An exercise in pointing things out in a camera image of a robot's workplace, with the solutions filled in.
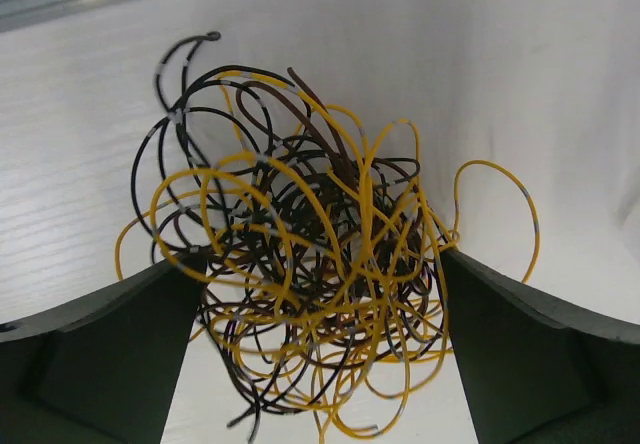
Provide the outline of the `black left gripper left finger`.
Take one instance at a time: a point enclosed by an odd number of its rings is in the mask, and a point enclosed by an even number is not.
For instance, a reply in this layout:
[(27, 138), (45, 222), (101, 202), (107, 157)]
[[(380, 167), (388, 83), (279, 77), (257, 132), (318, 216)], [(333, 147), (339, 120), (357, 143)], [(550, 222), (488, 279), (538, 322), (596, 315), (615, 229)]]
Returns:
[(163, 261), (3, 323), (2, 442), (160, 442), (203, 288)]

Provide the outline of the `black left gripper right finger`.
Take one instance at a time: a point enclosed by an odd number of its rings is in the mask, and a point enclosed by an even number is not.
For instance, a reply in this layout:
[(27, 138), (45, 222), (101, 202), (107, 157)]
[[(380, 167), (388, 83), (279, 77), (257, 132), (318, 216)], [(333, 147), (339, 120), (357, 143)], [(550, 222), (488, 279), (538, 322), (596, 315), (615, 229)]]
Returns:
[(639, 327), (455, 250), (441, 263), (456, 363), (481, 443), (636, 443)]

